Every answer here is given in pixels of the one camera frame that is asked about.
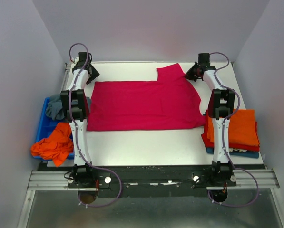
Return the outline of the magenta t shirt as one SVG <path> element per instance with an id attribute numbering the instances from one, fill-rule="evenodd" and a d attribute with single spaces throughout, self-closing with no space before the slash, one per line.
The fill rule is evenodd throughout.
<path id="1" fill-rule="evenodd" d="M 155 81 L 96 82 L 88 131 L 182 130 L 202 127 L 201 98 L 176 63 Z"/>

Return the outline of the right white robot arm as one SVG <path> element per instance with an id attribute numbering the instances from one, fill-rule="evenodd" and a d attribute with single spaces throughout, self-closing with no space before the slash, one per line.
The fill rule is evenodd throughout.
<path id="1" fill-rule="evenodd" d="M 210 63 L 211 53 L 198 54 L 198 61 L 187 71 L 185 78 L 202 80 L 211 90 L 206 114 L 212 119 L 214 128 L 214 155 L 209 170 L 209 182 L 219 186 L 230 179 L 233 173 L 229 155 L 229 124 L 234 111 L 235 92 L 225 86 L 218 76 L 218 70 Z"/>

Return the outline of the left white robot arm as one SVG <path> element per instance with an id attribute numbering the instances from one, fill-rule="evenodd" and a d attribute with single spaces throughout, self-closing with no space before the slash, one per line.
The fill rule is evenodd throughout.
<path id="1" fill-rule="evenodd" d="M 61 91 L 62 111 L 70 125 L 74 145 L 74 165 L 68 178 L 70 184 L 91 187 L 95 182 L 92 173 L 91 158 L 87 144 L 87 124 L 90 114 L 90 102 L 84 92 L 84 88 L 99 73 L 91 64 L 92 55 L 88 52 L 80 52 L 72 73 L 73 79 L 66 90 Z"/>

